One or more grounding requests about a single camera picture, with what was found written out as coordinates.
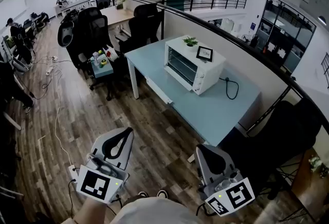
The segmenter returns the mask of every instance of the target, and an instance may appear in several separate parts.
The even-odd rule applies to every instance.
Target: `white toaster oven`
[[[225,58],[213,50],[212,62],[197,58],[199,46],[209,48],[199,42],[195,47],[188,47],[182,36],[166,42],[164,68],[187,90],[200,95],[218,82],[224,68]]]

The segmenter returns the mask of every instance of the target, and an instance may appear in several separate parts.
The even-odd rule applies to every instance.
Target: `white cable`
[[[61,149],[67,154],[68,156],[68,161],[70,162],[70,165],[72,165],[72,161],[71,161],[71,157],[70,154],[68,153],[68,151],[66,151],[62,145],[61,139],[59,139],[59,137],[57,136],[57,121],[58,121],[58,114],[60,113],[60,108],[61,108],[61,97],[60,94],[58,93],[58,83],[63,75],[62,70],[60,69],[60,67],[58,65],[54,65],[55,67],[57,67],[59,70],[54,72],[54,75],[58,75],[59,73],[61,73],[61,75],[59,76],[58,80],[57,80],[57,84],[56,84],[56,92],[57,92],[57,96],[58,96],[58,110],[57,110],[57,115],[56,115],[56,122],[55,122],[55,136],[57,137],[58,141],[60,142],[61,145]]]
[[[58,96],[58,109],[57,109],[57,115],[56,115],[56,121],[55,121],[55,136],[56,138],[58,139],[59,143],[60,143],[60,146],[61,146],[61,149],[67,154],[68,156],[68,161],[70,162],[70,165],[72,165],[72,161],[71,161],[71,157],[70,157],[70,154],[68,153],[68,151],[66,151],[62,145],[62,141],[61,139],[57,136],[57,121],[58,121],[58,115],[60,113],[60,108],[61,108],[61,97],[60,97],[60,94],[58,93],[58,83],[63,75],[62,73],[62,69],[58,66],[58,65],[53,65],[51,63],[45,63],[45,62],[36,62],[36,63],[41,63],[41,64],[46,64],[46,65],[49,65],[51,67],[53,67],[54,69],[57,67],[58,70],[57,71],[54,71],[54,75],[58,75],[59,73],[61,74],[57,80],[57,84],[56,84],[56,92],[57,92],[57,96]]]

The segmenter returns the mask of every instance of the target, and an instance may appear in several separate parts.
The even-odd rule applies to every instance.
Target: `white desk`
[[[107,16],[107,25],[117,25],[125,21],[131,20],[134,17],[133,11],[127,9],[116,9],[115,6],[101,9],[101,13],[104,16]]]

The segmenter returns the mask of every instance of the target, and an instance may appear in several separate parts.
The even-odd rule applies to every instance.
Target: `small green plant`
[[[195,40],[195,37],[193,38],[190,38],[190,37],[187,37],[186,39],[183,40],[187,46],[189,47],[193,47],[195,45],[197,45],[199,42]]]

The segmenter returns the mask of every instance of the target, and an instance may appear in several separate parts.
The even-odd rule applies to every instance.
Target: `white shoe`
[[[33,102],[32,106],[31,106],[31,107],[27,107],[27,108],[25,109],[25,113],[26,113],[26,114],[28,114],[28,113],[31,111],[31,109],[33,108],[33,106],[34,106],[34,101],[32,100],[32,102]]]

